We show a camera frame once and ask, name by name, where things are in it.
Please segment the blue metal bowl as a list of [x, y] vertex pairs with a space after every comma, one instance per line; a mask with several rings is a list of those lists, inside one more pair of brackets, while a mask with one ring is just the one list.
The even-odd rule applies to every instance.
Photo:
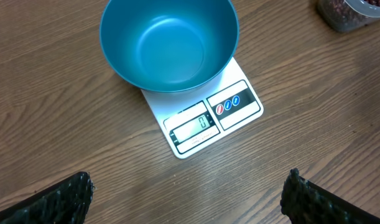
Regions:
[[208, 83], [238, 42], [231, 0], [110, 0], [100, 21], [109, 66], [128, 83], [161, 93]]

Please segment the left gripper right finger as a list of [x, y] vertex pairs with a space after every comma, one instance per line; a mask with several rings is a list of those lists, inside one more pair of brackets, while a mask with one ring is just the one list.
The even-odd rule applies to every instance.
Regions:
[[293, 224], [380, 224], [380, 218], [304, 179], [296, 168], [284, 182], [280, 209]]

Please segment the white digital kitchen scale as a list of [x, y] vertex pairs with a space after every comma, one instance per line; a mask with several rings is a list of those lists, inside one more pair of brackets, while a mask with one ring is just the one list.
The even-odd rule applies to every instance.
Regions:
[[185, 159], [259, 118], [264, 107], [235, 59], [180, 93], [142, 92], [175, 156]]

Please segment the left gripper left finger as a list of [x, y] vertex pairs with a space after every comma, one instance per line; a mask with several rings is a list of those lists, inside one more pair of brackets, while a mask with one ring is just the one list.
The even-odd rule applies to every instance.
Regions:
[[78, 172], [0, 211], [0, 223], [83, 224], [93, 192], [94, 185], [89, 173]]

